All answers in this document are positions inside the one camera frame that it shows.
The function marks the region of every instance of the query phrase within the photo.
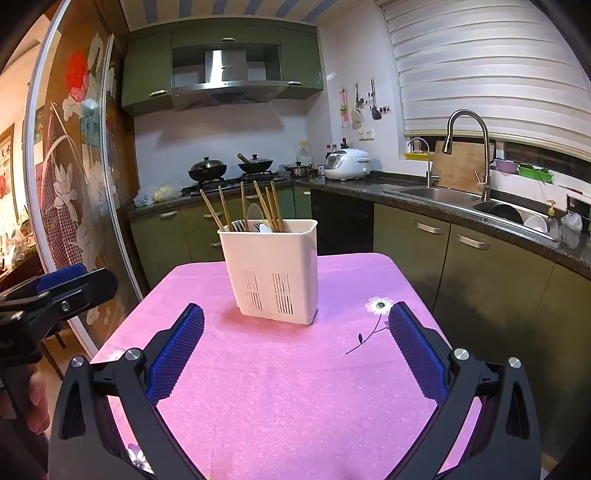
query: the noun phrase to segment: window blind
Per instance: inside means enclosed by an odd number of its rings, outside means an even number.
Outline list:
[[[376,0],[400,76],[405,134],[441,135],[460,108],[491,138],[591,161],[589,79],[530,0]],[[459,118],[459,135],[480,131]]]

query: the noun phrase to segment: pink tablecloth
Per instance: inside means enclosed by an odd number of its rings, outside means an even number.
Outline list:
[[[436,404],[422,395],[387,330],[345,352],[374,328],[378,317],[365,304],[375,296],[405,301],[424,326],[440,329],[388,257],[320,257],[318,268],[318,314],[302,326],[243,316],[223,262],[177,267],[94,361],[143,348],[187,303],[197,303],[205,332],[158,409],[204,475],[382,480]],[[113,400],[112,407],[124,443],[134,443],[121,405]],[[459,461],[478,411],[475,402],[444,468]]]

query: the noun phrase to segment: blue textured pad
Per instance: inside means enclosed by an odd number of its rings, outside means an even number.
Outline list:
[[[203,334],[204,326],[203,310],[200,306],[195,305],[185,315],[170,340],[162,348],[150,369],[150,379],[146,391],[146,396],[152,406],[155,407],[159,400],[169,397],[173,392],[184,366]]]
[[[445,366],[401,304],[392,307],[388,323],[423,395],[442,405],[448,393]]]
[[[37,293],[41,293],[42,291],[49,290],[56,285],[61,285],[62,283],[66,283],[86,274],[86,267],[81,263],[72,265],[71,267],[62,268],[57,272],[43,275],[37,282],[35,289]]]

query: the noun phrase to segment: wooden chopstick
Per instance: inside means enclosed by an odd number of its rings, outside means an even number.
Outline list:
[[[246,195],[244,195],[244,182],[240,182],[240,193],[242,195],[242,217],[244,218],[244,224],[246,226],[246,231],[250,232],[251,229],[248,226],[248,220],[246,219]]]
[[[254,185],[255,185],[256,194],[258,195],[259,201],[261,202],[262,211],[265,212],[265,216],[267,217],[267,221],[269,222],[269,227],[274,232],[275,229],[273,228],[272,217],[271,217],[271,214],[269,213],[269,209],[267,208],[267,204],[265,203],[265,197],[263,197],[263,195],[261,193],[261,189],[259,188],[256,180],[254,181]]]
[[[230,212],[228,212],[228,206],[226,205],[226,199],[223,197],[222,188],[218,187],[217,190],[220,193],[220,198],[222,200],[222,207],[223,207],[223,214],[226,217],[226,221],[228,222],[228,231],[233,232],[234,226],[232,225],[232,219],[230,218]]]
[[[279,230],[279,222],[277,222],[277,215],[275,214],[275,205],[273,198],[271,197],[271,191],[269,187],[265,187],[265,191],[267,193],[267,202],[269,202],[269,211],[271,212],[271,221],[273,222],[273,230],[276,232],[280,232]]]
[[[223,225],[219,219],[219,217],[217,216],[216,211],[213,209],[212,204],[209,203],[209,199],[207,198],[207,195],[205,195],[205,192],[203,190],[199,190],[199,193],[201,194],[201,196],[203,197],[203,200],[205,201],[205,204],[207,205],[207,208],[209,208],[209,213],[212,214],[213,219],[216,221],[217,226],[219,227],[220,230],[223,231]]]
[[[285,224],[283,223],[283,215],[281,214],[281,207],[279,206],[279,197],[275,189],[275,182],[271,182],[271,190],[273,191],[273,199],[275,200],[275,211],[277,213],[277,223],[279,224],[279,231],[285,232]]]

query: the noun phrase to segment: bolt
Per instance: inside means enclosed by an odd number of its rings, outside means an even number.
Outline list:
[[[453,351],[453,356],[456,357],[458,360],[468,360],[470,358],[470,354],[468,350],[465,348],[456,348]]]
[[[139,348],[130,348],[129,350],[127,350],[125,352],[125,359],[126,360],[137,360],[142,354],[142,350],[140,350]]]
[[[509,358],[509,365],[511,366],[511,368],[521,368],[521,360],[519,360],[517,357],[512,356],[511,358]]]
[[[74,367],[74,368],[78,368],[79,366],[81,366],[84,363],[84,357],[83,356],[75,356],[72,361],[70,362],[70,364]]]

